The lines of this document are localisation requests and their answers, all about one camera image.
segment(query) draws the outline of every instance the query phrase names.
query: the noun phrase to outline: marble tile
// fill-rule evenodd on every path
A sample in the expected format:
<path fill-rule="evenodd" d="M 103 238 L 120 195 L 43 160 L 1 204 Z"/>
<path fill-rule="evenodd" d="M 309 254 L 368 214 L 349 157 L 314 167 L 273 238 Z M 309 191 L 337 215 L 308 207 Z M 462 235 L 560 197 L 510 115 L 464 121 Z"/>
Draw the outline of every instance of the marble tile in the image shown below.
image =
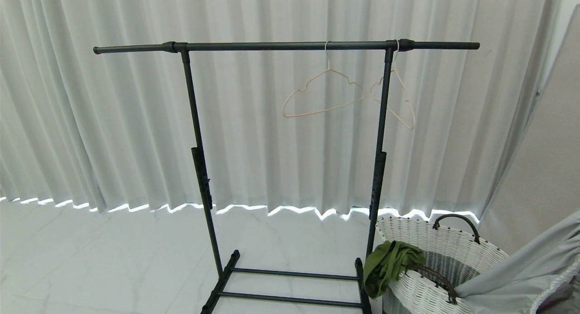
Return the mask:
<path fill-rule="evenodd" d="M 196 313 L 217 281 L 200 209 L 100 215 L 4 203 L 1 210 L 2 297 L 13 300 L 3 300 L 3 312 Z M 213 217 L 224 265 L 238 249 L 238 267 L 355 275 L 354 260 L 366 248 L 368 218 L 362 213 L 321 221 L 313 212 L 268 216 L 265 209 L 233 208 Z M 358 302 L 354 281 L 237 273 L 226 291 Z M 220 299 L 214 312 L 274 310 L 360 313 L 233 298 Z M 373 312 L 381 312 L 380 302 L 373 302 Z"/>

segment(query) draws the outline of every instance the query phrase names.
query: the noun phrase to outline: woven basket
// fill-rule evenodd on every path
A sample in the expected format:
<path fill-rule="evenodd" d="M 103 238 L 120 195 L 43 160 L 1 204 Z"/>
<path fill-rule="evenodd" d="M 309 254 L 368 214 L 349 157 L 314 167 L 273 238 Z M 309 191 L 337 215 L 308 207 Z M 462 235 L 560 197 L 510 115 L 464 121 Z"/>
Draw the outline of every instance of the woven basket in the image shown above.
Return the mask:
<path fill-rule="evenodd" d="M 465 220 L 473 234 L 440 227 L 439 221 L 445 217 Z M 377 230 L 383 240 L 417 246 L 427 260 L 426 271 L 408 270 L 398 281 L 389 284 L 383 296 L 386 314 L 472 313 L 456 297 L 454 287 L 508 257 L 504 251 L 480 238 L 473 223 L 462 215 L 442 215 L 433 225 L 419 219 L 383 217 L 377 222 Z"/>

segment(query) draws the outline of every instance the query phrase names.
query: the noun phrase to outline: wire hanger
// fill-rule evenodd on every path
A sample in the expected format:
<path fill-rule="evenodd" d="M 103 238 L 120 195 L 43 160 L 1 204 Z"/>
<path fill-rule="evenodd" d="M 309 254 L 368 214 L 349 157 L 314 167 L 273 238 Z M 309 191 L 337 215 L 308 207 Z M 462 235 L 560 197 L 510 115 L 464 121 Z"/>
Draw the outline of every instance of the wire hanger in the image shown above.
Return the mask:
<path fill-rule="evenodd" d="M 413 116 L 413 124 L 411 126 L 409 126 L 403 119 L 400 118 L 399 115 L 397 115 L 389 107 L 387 107 L 387 110 L 389 110 L 395 117 L 397 117 L 397 119 L 401 122 L 401 124 L 404 124 L 405 127 L 407 127 L 408 129 L 412 130 L 413 128 L 415 128 L 415 124 L 417 122 L 417 117 L 415 116 L 415 111 L 413 110 L 413 106 L 412 106 L 411 102 L 409 101 L 409 99 L 407 97 L 405 83 L 402 81 L 401 76 L 398 74 L 398 71 L 397 71 L 397 63 L 396 63 L 396 60 L 397 60 L 398 50 L 399 50 L 399 43 L 398 43 L 398 40 L 397 40 L 397 50 L 395 50 L 395 54 L 393 56 L 393 69 L 391 69 L 391 72 L 395 72 L 395 75 L 397 75 L 397 79 L 401 83 L 402 90 L 403 90 L 403 97 L 405 99 L 405 102 L 407 102 L 407 104 L 409 105 L 409 108 L 411 108 L 411 115 Z M 369 97 L 370 97 L 370 95 L 372 93 L 372 89 L 374 87 L 383 84 L 383 79 L 385 79 L 384 76 L 381 77 L 381 79 L 379 79 L 379 81 L 377 83 L 374 83 L 373 86 L 371 86 L 371 90 L 368 93 Z M 379 99 L 376 99 L 374 97 L 373 97 L 373 100 L 377 101 L 378 103 L 381 103 L 381 101 Z"/>
<path fill-rule="evenodd" d="M 326 52 L 326 55 L 327 55 L 327 64 L 328 64 L 327 69 L 325 69 L 322 72 L 318 73 L 317 75 L 313 76 L 311 79 L 309 79 L 306 82 L 306 85 L 304 86 L 303 89 L 298 89 L 298 90 L 294 91 L 290 95 L 290 97 L 288 97 L 288 99 L 286 99 L 286 102 L 284 102 L 284 106 L 282 107 L 282 114 L 284 115 L 284 117 L 286 117 L 286 118 L 293 118 L 293 117 L 296 117 L 296 116 L 309 116 L 309 115 L 313 115 L 313 114 L 319 114 L 321 112 L 335 110 L 335 109 L 338 109 L 338 108 L 342 108 L 344 106 L 352 105 L 353 103 L 355 103 L 357 101 L 361 101 L 364 98 L 364 90 L 363 90 L 363 88 L 360 85 L 358 85 L 358 83 L 356 83 L 354 81 L 351 82 L 350 81 L 350 78 L 348 78 L 347 75 L 344 75 L 343 73 L 341 73 L 341 72 L 339 72 L 339 71 L 334 70 L 334 69 L 331 68 L 331 66 L 330 66 L 330 56 L 328 56 L 328 50 L 327 50 L 328 42 L 330 42 L 330 41 L 327 41 L 327 43 L 324 45 L 324 52 Z M 294 97 L 294 95 L 296 95 L 296 93 L 305 92 L 308 89 L 308 85 L 309 85 L 310 82 L 312 82 L 313 80 L 319 78 L 320 76 L 322 76 L 326 72 L 335 72 L 336 74 L 339 74 L 340 76 L 346 78 L 346 80 L 348 81 L 348 84 L 349 85 L 356 85 L 356 87 L 358 87 L 360 89 L 360 91 L 361 91 L 361 97 L 359 97 L 358 99 L 356 99 L 354 101 L 350 101 L 350 102 L 344 103 L 344 105 L 340 105 L 340 106 L 336 106 L 336 107 L 332 107 L 332 108 L 328 108 L 328 109 L 324 109 L 324 110 L 313 111 L 313 112 L 306 112 L 306 113 L 303 113 L 303 114 L 296 114 L 296 115 L 287 115 L 286 114 L 286 105 L 288 104 L 288 101 L 290 101 L 290 99 L 292 99 L 292 97 Z"/>

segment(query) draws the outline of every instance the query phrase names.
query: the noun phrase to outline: clothes rack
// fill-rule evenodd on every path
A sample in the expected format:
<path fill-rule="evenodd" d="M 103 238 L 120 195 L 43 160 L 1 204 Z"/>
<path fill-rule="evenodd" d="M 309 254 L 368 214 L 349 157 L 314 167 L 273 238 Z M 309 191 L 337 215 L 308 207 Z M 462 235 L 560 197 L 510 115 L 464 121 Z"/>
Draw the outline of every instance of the clothes rack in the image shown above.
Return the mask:
<path fill-rule="evenodd" d="M 196 147 L 191 148 L 195 173 L 199 192 L 203 202 L 203 213 L 208 226 L 209 240 L 211 242 L 213 257 L 216 264 L 218 275 L 217 283 L 212 290 L 209 299 L 201 308 L 201 314 L 210 314 L 213 312 L 220 297 L 246 298 L 252 300 L 268 300 L 280 302 L 292 302 L 301 304 L 341 306 L 349 308 L 360 308 L 363 314 L 371 314 L 371 304 L 363 286 L 363 261 L 357 258 L 354 261 L 356 275 L 323 275 L 319 273 L 304 273 L 295 271 L 272 271 L 261 269 L 247 269 L 236 267 L 240 259 L 239 250 L 234 250 L 230 260 L 225 268 L 222 267 L 222 261 L 219 255 L 219 247 L 216 239 L 215 229 L 213 227 L 212 196 L 209 190 L 209 177 L 203 153 L 203 142 L 201 139 L 201 129 L 199 127 L 199 115 L 197 104 L 195 103 L 195 91 L 193 87 L 193 77 L 191 75 L 190 55 L 191 51 L 260 51 L 260 50 L 384 50 L 385 51 L 385 68 L 384 80 L 381 93 L 381 108 L 379 112 L 379 128 L 377 132 L 377 150 L 375 152 L 375 165 L 371 189 L 371 203 L 369 206 L 369 232 L 367 240 L 368 256 L 372 252 L 375 237 L 375 225 L 379 211 L 379 201 L 381 200 L 381 189 L 383 183 L 383 174 L 385 172 L 386 152 L 383 151 L 383 136 L 385 134 L 385 117 L 387 114 L 387 98 L 389 95 L 389 81 L 391 73 L 391 64 L 395 51 L 406 52 L 414 49 L 447 49 L 447 50 L 476 50 L 480 44 L 477 42 L 416 42 L 409 39 L 387 40 L 387 41 L 344 41 L 344 42 L 233 42 L 233 43 L 186 43 L 186 42 L 165 42 L 157 45 L 128 45 L 128 46 L 109 46 L 94 47 L 95 54 L 102 53 L 125 53 L 125 52 L 149 52 L 164 51 L 170 53 L 179 53 L 182 57 L 185 79 L 187 84 L 187 93 L 191 107 L 191 117 L 195 133 Z M 291 277 L 309 277 L 315 279 L 332 279 L 356 281 L 360 302 L 342 302 L 317 300 L 310 298 L 296 297 L 279 297 L 272 295 L 256 295 L 245 293 L 230 293 L 224 291 L 228 279 L 232 273 L 253 273 L 260 275 L 285 275 Z"/>

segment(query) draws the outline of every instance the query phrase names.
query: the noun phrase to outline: light under curtain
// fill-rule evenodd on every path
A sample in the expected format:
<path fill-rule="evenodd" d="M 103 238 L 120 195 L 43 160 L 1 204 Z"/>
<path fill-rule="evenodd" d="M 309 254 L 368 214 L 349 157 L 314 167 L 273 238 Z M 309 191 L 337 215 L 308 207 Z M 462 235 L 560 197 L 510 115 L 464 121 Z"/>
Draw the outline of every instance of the light under curtain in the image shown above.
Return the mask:
<path fill-rule="evenodd" d="M 382 206 L 481 215 L 535 91 L 547 0 L 2 0 L 2 195 L 101 211 L 201 203 L 181 61 L 96 56 L 93 46 L 183 42 L 476 41 L 415 50 L 397 68 L 417 115 L 387 115 Z M 332 51 L 368 94 L 383 52 Z M 191 53 L 217 208 L 368 207 L 380 89 L 334 111 L 284 118 L 326 68 L 324 52 Z M 290 114 L 360 97 L 325 75 Z M 411 113 L 391 80 L 389 107 Z"/>

